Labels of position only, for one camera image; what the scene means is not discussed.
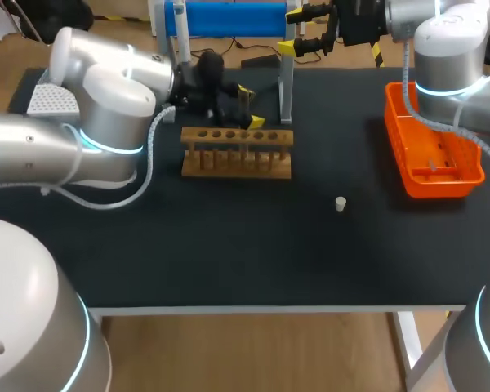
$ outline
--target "yellow and black striped tape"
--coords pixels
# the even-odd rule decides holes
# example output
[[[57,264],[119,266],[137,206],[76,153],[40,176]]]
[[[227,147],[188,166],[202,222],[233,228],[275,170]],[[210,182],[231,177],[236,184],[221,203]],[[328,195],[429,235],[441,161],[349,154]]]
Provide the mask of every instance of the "yellow and black striped tape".
[[[378,42],[373,42],[370,44],[372,48],[372,55],[374,56],[374,61],[376,62],[377,68],[385,68],[385,62],[383,61],[383,55],[381,54],[381,49],[379,48]]]
[[[95,15],[95,20],[112,20],[112,21],[125,21],[125,22],[137,22],[137,23],[149,23],[150,19],[133,18],[132,16],[100,16]]]

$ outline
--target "white perforated block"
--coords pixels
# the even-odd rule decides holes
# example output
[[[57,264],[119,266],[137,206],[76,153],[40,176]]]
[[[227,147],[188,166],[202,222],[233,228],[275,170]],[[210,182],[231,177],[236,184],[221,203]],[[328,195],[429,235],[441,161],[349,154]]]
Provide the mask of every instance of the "white perforated block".
[[[78,121],[76,98],[69,90],[54,84],[38,84],[27,108],[31,117],[56,118],[61,121]]]

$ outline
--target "black table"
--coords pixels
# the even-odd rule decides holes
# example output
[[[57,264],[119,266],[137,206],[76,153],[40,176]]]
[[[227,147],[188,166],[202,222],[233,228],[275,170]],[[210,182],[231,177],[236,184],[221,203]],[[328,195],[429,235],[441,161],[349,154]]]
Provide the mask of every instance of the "black table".
[[[182,178],[181,127],[206,124],[179,114],[160,128],[153,184],[130,207],[4,189],[0,219],[35,235],[92,308],[464,305],[490,279],[490,160],[465,200],[410,199],[383,121],[385,84],[400,72],[296,71],[292,181]],[[39,74],[26,72],[11,112],[25,112]],[[259,91],[252,110],[275,122],[275,72],[229,75]],[[109,203],[138,185],[71,189]]]

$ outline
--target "orange plastic basket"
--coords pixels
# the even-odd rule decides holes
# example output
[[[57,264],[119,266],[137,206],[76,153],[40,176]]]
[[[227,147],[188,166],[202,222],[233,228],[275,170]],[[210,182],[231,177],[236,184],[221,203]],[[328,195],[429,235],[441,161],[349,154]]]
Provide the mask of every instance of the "orange plastic basket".
[[[410,116],[403,84],[386,86],[385,122],[407,193],[413,198],[464,198],[484,182],[481,148],[453,133],[432,131]],[[410,101],[417,109],[415,83]]]

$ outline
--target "black bag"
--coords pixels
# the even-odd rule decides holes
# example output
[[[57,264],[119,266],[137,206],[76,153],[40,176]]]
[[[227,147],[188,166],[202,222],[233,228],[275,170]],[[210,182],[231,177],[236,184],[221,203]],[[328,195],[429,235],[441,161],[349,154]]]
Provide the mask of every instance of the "black bag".
[[[33,40],[36,35],[10,0],[2,0],[5,8],[20,18],[20,30]],[[53,43],[62,27],[89,30],[94,22],[91,8],[83,0],[16,0],[33,23],[45,43]]]

